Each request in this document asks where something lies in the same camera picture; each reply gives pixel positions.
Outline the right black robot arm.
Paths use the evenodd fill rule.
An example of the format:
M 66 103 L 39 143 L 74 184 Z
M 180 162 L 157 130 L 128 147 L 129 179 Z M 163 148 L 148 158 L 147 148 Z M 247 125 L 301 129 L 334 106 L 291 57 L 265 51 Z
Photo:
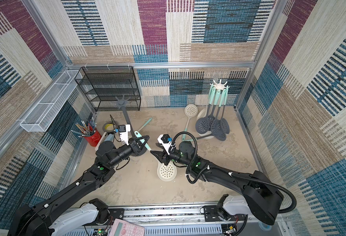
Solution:
M 199 180 L 216 183 L 241 194 L 250 212 L 265 224 L 274 225 L 278 214 L 285 212 L 281 209 L 284 200 L 282 187 L 271 182 L 260 171 L 241 173 L 218 166 L 200 157 L 197 147 L 191 142 L 182 142 L 173 151 L 166 151 L 165 148 L 152 150 L 151 154 L 165 165 L 171 161 L 186 165 L 187 177 L 193 178 L 189 180 L 192 184 Z

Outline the white skimmer front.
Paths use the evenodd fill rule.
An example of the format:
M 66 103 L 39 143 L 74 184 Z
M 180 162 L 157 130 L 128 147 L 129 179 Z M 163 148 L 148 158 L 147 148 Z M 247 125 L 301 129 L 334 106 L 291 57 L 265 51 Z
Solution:
M 134 131 L 134 134 L 137 138 L 142 137 L 142 135 L 138 131 Z M 140 139 L 140 141 L 143 144 L 145 143 L 145 147 L 148 151 L 152 151 L 145 139 Z M 158 162 L 157 175 L 162 181 L 170 182 L 174 180 L 174 178 L 177 175 L 177 167 L 174 166 L 172 163 L 165 165 L 163 163 Z

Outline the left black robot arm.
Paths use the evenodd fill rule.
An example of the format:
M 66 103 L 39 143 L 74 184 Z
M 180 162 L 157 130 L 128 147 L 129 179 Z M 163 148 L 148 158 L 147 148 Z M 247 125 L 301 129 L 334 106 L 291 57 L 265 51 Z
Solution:
M 16 210 L 9 236 L 50 236 L 49 227 L 71 206 L 90 192 L 103 186 L 114 174 L 115 166 L 133 154 L 141 153 L 149 136 L 131 138 L 128 144 L 116 148 L 113 142 L 105 141 L 96 151 L 94 164 L 83 172 L 74 183 L 62 191 L 36 204 L 24 205 Z

